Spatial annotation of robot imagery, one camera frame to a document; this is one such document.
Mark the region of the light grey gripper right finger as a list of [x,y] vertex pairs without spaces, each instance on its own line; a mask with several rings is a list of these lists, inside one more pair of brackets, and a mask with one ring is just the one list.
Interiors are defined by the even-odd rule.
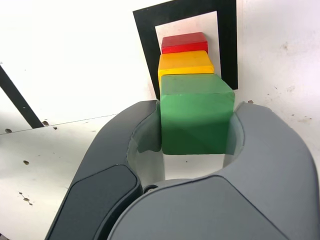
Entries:
[[316,166],[267,107],[241,103],[222,169],[156,188],[120,216],[111,240],[313,240]]

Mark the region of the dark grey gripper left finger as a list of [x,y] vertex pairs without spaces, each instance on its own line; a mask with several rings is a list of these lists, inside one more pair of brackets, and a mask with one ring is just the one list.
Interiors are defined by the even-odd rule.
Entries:
[[46,238],[105,240],[144,188],[164,179],[160,104],[140,101],[97,133]]

